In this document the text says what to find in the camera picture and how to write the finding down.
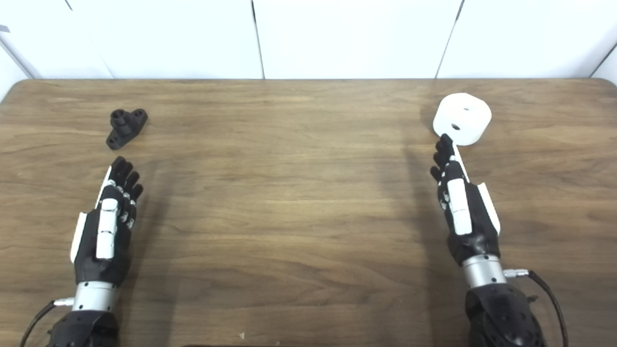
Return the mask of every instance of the cable connector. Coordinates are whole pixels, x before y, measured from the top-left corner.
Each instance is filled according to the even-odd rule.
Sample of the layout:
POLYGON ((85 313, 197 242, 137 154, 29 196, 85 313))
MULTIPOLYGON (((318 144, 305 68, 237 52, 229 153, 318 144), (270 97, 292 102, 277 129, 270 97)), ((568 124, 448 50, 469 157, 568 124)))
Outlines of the cable connector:
POLYGON ((62 298, 54 300, 54 306, 73 306, 75 304, 75 298, 62 298))
POLYGON ((505 278, 527 277, 529 270, 526 269, 506 269, 503 271, 505 278))

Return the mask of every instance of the wooden table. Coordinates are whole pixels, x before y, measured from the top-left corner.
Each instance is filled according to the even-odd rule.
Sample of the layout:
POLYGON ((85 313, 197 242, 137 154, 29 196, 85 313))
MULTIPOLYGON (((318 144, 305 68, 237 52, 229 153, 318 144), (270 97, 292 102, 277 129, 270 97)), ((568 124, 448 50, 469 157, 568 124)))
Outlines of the wooden table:
MULTIPOLYGON (((123 346, 466 346, 466 285, 429 175, 441 98, 490 105, 462 148, 502 261, 552 286, 571 346, 617 341, 617 91, 603 80, 30 80, 0 105, 0 345, 71 296, 68 251, 117 155, 145 193, 123 346), (111 151, 109 113, 150 119, 111 151)), ((560 346, 540 288, 532 305, 560 346)), ((31 336, 63 314, 56 309, 31 336)))

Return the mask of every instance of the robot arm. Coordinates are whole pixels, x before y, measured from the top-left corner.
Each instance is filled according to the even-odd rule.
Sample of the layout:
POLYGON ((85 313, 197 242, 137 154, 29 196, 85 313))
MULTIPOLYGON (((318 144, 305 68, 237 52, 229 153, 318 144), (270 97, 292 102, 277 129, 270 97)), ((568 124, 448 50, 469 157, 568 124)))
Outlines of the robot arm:
MULTIPOLYGON (((463 268, 469 288, 465 311, 471 322, 470 346, 545 346, 527 296, 507 282, 510 277, 536 275, 528 270, 502 269, 500 224, 486 185, 470 182, 448 135, 441 136, 436 149, 433 158, 437 166, 431 168, 431 175, 437 181, 437 199, 450 229, 450 254, 463 268)), ((563 323, 556 300, 553 304, 563 323)), ((565 324, 562 332, 567 345, 565 324)))
POLYGON ((54 324, 48 347, 117 346, 119 327, 112 310, 131 264, 131 228, 137 216, 137 198, 143 192, 138 179, 133 164, 123 157, 109 167, 94 209, 80 213, 77 220, 70 252, 75 297, 50 302, 35 316, 21 346, 38 319, 56 306, 72 306, 72 310, 54 324))

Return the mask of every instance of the white wall panel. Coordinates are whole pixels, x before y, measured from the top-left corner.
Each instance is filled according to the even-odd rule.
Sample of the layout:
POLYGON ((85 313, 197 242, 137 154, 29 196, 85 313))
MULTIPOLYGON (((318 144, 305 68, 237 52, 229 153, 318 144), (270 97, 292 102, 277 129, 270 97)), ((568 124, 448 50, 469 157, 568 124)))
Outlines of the white wall panel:
POLYGON ((115 78, 261 78, 251 0, 69 0, 115 78))
POLYGON ((433 78, 460 0, 255 0, 266 78, 433 78))
POLYGON ((35 78, 110 78, 64 0, 1 0, 0 39, 35 78))
POLYGON ((615 0, 466 0, 438 77, 589 77, 616 42, 615 0))
POLYGON ((22 69, 8 55, 5 47, 0 43, 0 101, 13 85, 28 77, 22 69))
POLYGON ((598 70, 594 73, 596 78, 604 78, 617 85, 617 49, 607 57, 607 59, 600 65, 598 70))

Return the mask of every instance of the black flange mount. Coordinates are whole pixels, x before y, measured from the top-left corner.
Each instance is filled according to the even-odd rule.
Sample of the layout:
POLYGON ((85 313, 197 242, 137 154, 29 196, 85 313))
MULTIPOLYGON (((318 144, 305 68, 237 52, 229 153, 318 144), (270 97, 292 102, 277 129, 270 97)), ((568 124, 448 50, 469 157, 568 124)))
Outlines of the black flange mount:
POLYGON ((111 114, 112 132, 107 137, 107 145, 111 149, 120 149, 134 139, 146 124, 148 114, 142 109, 127 112, 117 109, 111 114))

